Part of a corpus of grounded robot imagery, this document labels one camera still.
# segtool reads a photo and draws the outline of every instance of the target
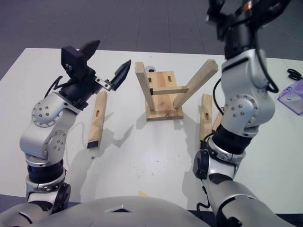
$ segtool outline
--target black cable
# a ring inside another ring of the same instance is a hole
[[[216,93],[217,86],[219,85],[220,81],[221,81],[221,78],[220,78],[220,79],[216,82],[216,84],[214,85],[214,89],[213,89],[213,99],[214,99],[214,104],[215,104],[215,106],[217,107],[217,109],[219,110],[219,112],[220,112],[222,115],[224,115],[222,109],[219,107],[219,105],[218,105],[218,103],[217,103],[216,94],[215,94],[215,93]]]
[[[272,92],[272,93],[278,93],[279,92],[279,88],[274,83],[274,81],[272,80],[272,78],[270,77],[270,75],[268,74],[268,72],[266,70],[266,67],[264,65],[264,62],[263,62],[263,60],[261,58],[257,32],[254,33],[254,38],[255,38],[256,54],[257,54],[260,66],[262,68],[262,71],[263,71],[266,79],[268,80],[267,90],[270,91],[270,92]]]
[[[204,186],[202,186],[202,189],[203,189],[203,191],[204,191],[204,193],[205,193],[205,195],[206,195],[206,197],[207,197],[207,205],[205,205],[205,204],[203,204],[203,203],[201,203],[201,202],[197,203],[196,209],[197,209],[197,211],[199,212],[199,213],[198,213],[199,215],[200,215],[200,207],[204,207],[204,208],[206,208],[206,209],[210,208],[210,203],[209,203],[209,200],[208,200],[208,195],[207,195],[206,189],[205,189]]]
[[[50,93],[50,91],[51,91],[52,89],[56,90],[56,89],[58,89],[58,88],[66,87],[66,86],[68,86],[68,85],[74,83],[74,81],[71,80],[70,82],[66,82],[66,83],[64,83],[64,84],[58,85],[58,83],[59,83],[59,81],[62,79],[62,77],[63,77],[63,76],[59,76],[59,77],[52,83],[52,85],[51,85],[51,86],[49,87],[49,89],[47,90],[47,92],[46,92],[44,98],[46,98],[46,97],[48,96],[48,94]]]

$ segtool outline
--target wooden block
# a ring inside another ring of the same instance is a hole
[[[180,93],[174,99],[174,107],[181,107],[203,84],[205,84],[216,72],[218,65],[215,60],[207,60],[192,79],[186,84],[189,90],[186,93]]]
[[[200,141],[203,141],[205,136],[212,133],[212,109],[213,97],[203,94],[200,118]]]
[[[138,81],[142,88],[143,94],[145,96],[146,103],[149,106],[150,110],[155,110],[155,106],[152,100],[152,95],[150,91],[149,82],[147,80],[145,68],[143,62],[136,62],[134,67],[135,73],[137,75]]]
[[[98,141],[97,146],[99,146],[101,142],[106,102],[107,92],[99,92],[96,97],[95,109],[89,132],[89,143]]]
[[[148,81],[153,89],[176,87],[176,78],[173,71],[167,72],[148,72]],[[145,104],[146,119],[148,121],[170,120],[183,118],[182,107],[175,109],[172,101],[177,94],[165,94],[152,96],[155,110],[152,111],[149,105]]]
[[[178,93],[185,93],[188,91],[188,87],[181,86],[181,87],[160,87],[160,88],[153,88],[152,95],[165,95],[165,94],[178,94]]]
[[[217,130],[217,128],[219,127],[219,125],[221,124],[221,120],[223,118],[223,115],[219,112],[218,115],[217,115],[217,118],[216,120],[214,121],[214,124],[213,124],[213,132],[215,132]]]

